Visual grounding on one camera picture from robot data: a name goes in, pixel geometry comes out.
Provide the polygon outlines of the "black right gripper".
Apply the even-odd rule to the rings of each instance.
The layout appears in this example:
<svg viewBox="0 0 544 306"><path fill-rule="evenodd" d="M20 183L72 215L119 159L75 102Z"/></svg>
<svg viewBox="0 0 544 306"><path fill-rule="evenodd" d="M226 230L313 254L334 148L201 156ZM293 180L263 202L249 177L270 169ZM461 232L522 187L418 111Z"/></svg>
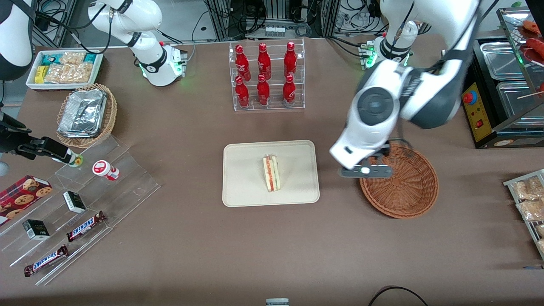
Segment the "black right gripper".
<svg viewBox="0 0 544 306"><path fill-rule="evenodd" d="M0 153L11 153L34 160L43 153L64 164L74 163L74 153L64 144L49 137L31 142L32 130L8 114L1 112Z"/></svg>

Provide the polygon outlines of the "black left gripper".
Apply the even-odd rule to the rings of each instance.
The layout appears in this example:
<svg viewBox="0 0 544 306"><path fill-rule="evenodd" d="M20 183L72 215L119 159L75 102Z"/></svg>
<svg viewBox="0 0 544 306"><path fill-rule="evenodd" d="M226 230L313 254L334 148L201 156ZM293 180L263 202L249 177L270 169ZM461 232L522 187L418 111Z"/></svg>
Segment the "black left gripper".
<svg viewBox="0 0 544 306"><path fill-rule="evenodd" d="M383 163L383 158L388 157L391 152L391 145L390 144L384 144L382 145L377 151L374 153L374 160L376 165L385 165Z"/></svg>

